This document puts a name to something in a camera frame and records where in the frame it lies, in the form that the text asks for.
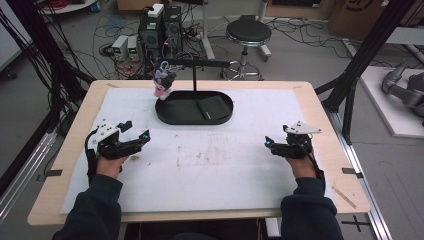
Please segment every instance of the wire bundle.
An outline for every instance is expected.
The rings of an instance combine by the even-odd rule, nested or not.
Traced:
[[[53,8],[54,10],[63,9],[68,6],[68,0],[47,0],[41,4],[44,10]]]

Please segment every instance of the black metal frame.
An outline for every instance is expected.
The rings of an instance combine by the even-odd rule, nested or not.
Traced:
[[[328,98],[322,101],[323,107],[330,112],[338,112],[340,104],[346,98],[342,135],[349,145],[352,144],[350,128],[356,84],[414,3],[414,0],[391,0],[346,70],[338,78],[315,89],[317,95],[333,89]]]

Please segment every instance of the electronic equipment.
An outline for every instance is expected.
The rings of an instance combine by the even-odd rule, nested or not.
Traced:
[[[183,50],[181,7],[169,6],[165,8],[163,21],[166,29],[166,42],[172,52],[177,53]]]
[[[165,29],[162,21],[163,12],[159,17],[143,16],[138,28],[138,35],[147,59],[156,61],[162,53],[165,39]]]
[[[127,46],[130,61],[140,61],[140,44],[138,43],[138,36],[129,36]]]
[[[155,3],[153,4],[153,10],[147,12],[147,16],[149,17],[159,17],[163,11],[163,4]]]
[[[125,61],[128,57],[128,36],[119,36],[112,45],[116,61]]]

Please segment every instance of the table surface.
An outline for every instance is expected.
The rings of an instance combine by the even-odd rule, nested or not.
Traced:
[[[63,224],[66,215],[60,214],[73,168],[91,131],[103,98],[110,88],[152,88],[152,81],[95,81],[84,99],[74,123],[52,166],[62,169],[61,176],[48,177],[28,216],[31,225]],[[192,81],[176,81],[174,88],[190,88]],[[302,110],[305,122],[318,126],[322,133],[314,135],[314,147],[320,155],[326,171],[327,181],[334,192],[338,213],[365,213],[370,210],[369,202],[354,174],[343,174],[342,168],[351,168],[343,148],[324,112],[321,102],[311,84],[287,81],[198,81],[198,89],[284,89],[293,90]],[[279,209],[251,209],[195,212],[149,212],[124,213],[122,222],[231,219],[279,217]]]

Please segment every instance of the white paper sheet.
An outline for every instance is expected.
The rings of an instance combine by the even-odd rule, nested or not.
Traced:
[[[114,124],[132,120],[120,141],[136,139],[147,129],[151,135],[119,175],[123,212],[279,208],[281,199],[292,194],[296,183],[290,166],[264,142],[265,135],[285,142],[282,125],[303,121],[293,91],[220,91],[233,99],[234,111],[217,126],[162,123],[152,89],[108,91],[92,129],[102,119]],[[86,172],[82,150],[61,213],[69,213],[77,194],[88,188]],[[332,198],[330,189],[326,195]]]

